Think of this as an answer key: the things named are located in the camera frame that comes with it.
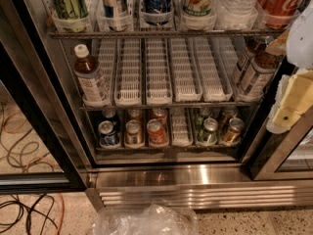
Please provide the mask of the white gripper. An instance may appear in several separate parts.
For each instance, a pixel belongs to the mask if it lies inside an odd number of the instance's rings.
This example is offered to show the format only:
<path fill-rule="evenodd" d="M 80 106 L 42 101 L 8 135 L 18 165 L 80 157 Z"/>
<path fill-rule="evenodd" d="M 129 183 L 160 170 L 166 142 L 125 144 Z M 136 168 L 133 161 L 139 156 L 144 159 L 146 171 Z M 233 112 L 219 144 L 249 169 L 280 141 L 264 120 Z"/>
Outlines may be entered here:
<path fill-rule="evenodd" d="M 313 70 L 284 74 L 278 84 L 266 129 L 273 134 L 282 134 L 291 129 L 312 106 Z"/>

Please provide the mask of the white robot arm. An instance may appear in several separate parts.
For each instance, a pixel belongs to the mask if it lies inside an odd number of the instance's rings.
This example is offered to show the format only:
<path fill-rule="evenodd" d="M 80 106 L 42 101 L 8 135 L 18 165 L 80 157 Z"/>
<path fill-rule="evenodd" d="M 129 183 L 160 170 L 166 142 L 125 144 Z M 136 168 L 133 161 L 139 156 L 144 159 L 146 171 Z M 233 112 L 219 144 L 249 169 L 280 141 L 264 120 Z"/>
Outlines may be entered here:
<path fill-rule="evenodd" d="M 298 68 L 295 74 L 282 76 L 266 123 L 268 131 L 281 134 L 313 106 L 313 0 L 266 52 L 286 55 L 288 62 Z"/>

